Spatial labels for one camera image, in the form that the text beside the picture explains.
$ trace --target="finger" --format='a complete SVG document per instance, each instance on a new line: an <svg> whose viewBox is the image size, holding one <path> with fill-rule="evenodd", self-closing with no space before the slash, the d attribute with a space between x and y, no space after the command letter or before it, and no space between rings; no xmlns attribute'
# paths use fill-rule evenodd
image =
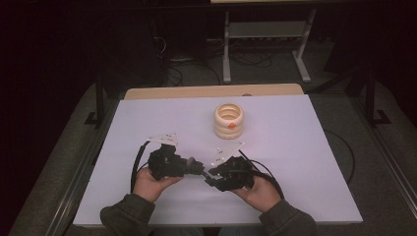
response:
<svg viewBox="0 0 417 236"><path fill-rule="evenodd" d="M166 189L169 186L171 186L175 183L178 183L182 179L183 179L182 177L168 177L168 178L165 178L165 179L161 179L159 181L159 183L160 183L162 189Z"/></svg>
<svg viewBox="0 0 417 236"><path fill-rule="evenodd" d="M235 190L231 190L231 192L233 192L235 195L239 196L243 200L245 200L246 196L248 195L248 191L244 189L235 189Z"/></svg>

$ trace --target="beige ring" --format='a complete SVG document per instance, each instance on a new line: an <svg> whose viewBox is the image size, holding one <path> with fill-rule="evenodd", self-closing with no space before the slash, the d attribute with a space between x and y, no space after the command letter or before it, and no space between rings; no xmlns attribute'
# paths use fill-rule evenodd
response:
<svg viewBox="0 0 417 236"><path fill-rule="evenodd" d="M243 109L234 103L217 106L214 111L214 131L222 139L234 140L243 132Z"/></svg>

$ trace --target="gray floor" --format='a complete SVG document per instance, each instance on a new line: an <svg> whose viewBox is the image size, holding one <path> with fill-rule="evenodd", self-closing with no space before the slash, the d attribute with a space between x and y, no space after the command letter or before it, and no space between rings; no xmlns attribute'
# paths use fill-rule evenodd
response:
<svg viewBox="0 0 417 236"><path fill-rule="evenodd" d="M304 54L304 61L312 77L310 84L303 84L291 56L296 42L282 45L261 44L264 54L253 54L249 50L236 50L232 61L232 84L278 84L297 83L304 90L313 89L335 75L323 71L332 49L331 42L310 42ZM243 60L269 60L258 66L242 65ZM190 62L176 66L182 72L184 86L214 86L221 76L221 57L216 56L202 62ZM171 81L178 82L178 72L171 71ZM328 142L346 179L349 178L353 158L355 172L349 183L352 196L359 207L364 222L351 225L320 225L320 235L416 235L417 219L404 198L405 192L398 187L397 179L408 181L410 189L417 189L417 132L395 103L395 99L383 86L377 84L376 109L383 110L392 124L371 128L363 117L363 95L348 97L342 82L321 94L310 95L318 117L326 130ZM111 114L117 101L106 100L106 112ZM90 162L97 152L97 144L103 141L105 132L84 122L94 111L94 87L86 91L75 109L61 139L49 157L30 197L18 217L11 235L57 235L66 230L77 210L93 170ZM79 169L83 161L86 168ZM389 167L397 164L398 169ZM74 192L70 187L77 186Z"/></svg>

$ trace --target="desk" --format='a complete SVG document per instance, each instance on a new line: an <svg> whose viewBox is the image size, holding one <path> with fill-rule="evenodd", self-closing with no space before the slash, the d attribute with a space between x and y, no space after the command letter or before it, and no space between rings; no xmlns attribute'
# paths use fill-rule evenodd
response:
<svg viewBox="0 0 417 236"><path fill-rule="evenodd" d="M272 95L274 90L287 95ZM200 91L200 97L192 97ZM241 96L245 93L253 96ZM182 98L166 98L169 94ZM241 149L271 170L289 202L318 223L362 221L309 97L297 85L263 85L128 91L116 111L74 224L100 225L99 211L129 192L134 159L149 136L175 132L179 140L176 153L193 156L208 167L217 147L238 142L221 140L212 129L213 111L223 102L236 102L245 110L246 127L239 141L246 144ZM150 143L140 164L158 147ZM209 187L202 176L186 176L158 199L149 224L248 225L259 224L258 216L234 194Z"/></svg>

